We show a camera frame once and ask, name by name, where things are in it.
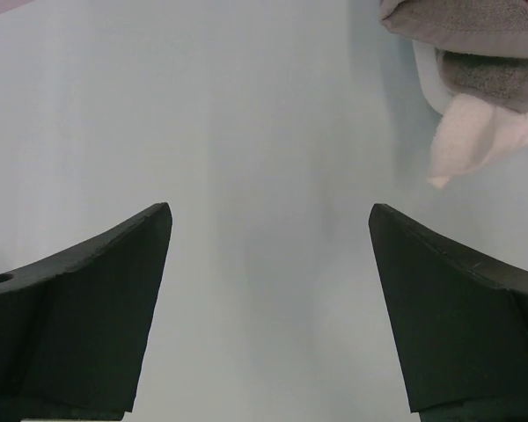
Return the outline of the grey terry towel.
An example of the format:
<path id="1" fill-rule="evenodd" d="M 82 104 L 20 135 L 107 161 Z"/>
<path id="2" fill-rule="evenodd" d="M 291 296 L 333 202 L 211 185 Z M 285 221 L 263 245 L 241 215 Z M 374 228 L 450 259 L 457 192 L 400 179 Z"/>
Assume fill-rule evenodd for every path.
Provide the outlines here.
<path id="1" fill-rule="evenodd" d="M 382 1 L 379 21 L 431 45 L 451 91 L 528 112 L 528 2 Z"/>

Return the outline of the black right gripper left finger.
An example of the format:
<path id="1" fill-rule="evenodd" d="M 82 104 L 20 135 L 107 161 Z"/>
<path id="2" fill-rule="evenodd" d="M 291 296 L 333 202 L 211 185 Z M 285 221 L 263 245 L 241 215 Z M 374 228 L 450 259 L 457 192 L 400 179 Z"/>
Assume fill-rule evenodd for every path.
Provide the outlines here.
<path id="1" fill-rule="evenodd" d="M 157 203 L 0 273 L 0 418 L 132 411 L 171 231 L 171 210 Z"/>

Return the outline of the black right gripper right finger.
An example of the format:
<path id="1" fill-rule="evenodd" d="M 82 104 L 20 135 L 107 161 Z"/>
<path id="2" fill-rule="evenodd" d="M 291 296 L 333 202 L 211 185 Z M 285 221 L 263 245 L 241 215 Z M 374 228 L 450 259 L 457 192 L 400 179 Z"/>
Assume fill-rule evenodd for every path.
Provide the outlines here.
<path id="1" fill-rule="evenodd" d="M 386 204 L 369 229 L 410 411 L 528 421 L 528 271 Z"/>

